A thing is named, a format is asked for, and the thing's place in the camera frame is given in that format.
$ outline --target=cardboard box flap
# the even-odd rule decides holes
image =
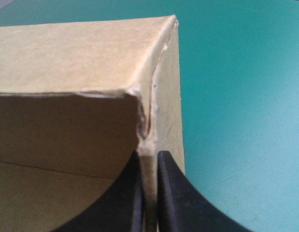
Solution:
[[[142,96],[176,17],[0,27],[0,93]]]

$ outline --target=green table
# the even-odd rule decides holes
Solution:
[[[0,26],[170,14],[188,178],[250,229],[299,231],[299,1],[16,0]]]

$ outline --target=black curved piece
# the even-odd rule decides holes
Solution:
[[[169,151],[158,154],[160,232],[248,232],[210,204],[190,184]]]
[[[96,202],[53,232],[119,231],[142,231],[142,179],[136,152]]]

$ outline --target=cardboard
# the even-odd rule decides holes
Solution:
[[[184,171],[178,56],[174,15],[0,27],[0,231],[59,226],[105,191],[135,149],[146,229],[155,231],[157,151],[170,150]],[[97,187],[84,193],[80,179]],[[42,200],[23,207],[33,189]],[[62,220],[46,209],[46,220],[39,211],[61,204],[54,195],[84,203]]]

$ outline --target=cardboard box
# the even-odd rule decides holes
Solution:
[[[174,15],[0,27],[0,232],[71,219],[133,150],[155,230],[162,149],[184,171]]]

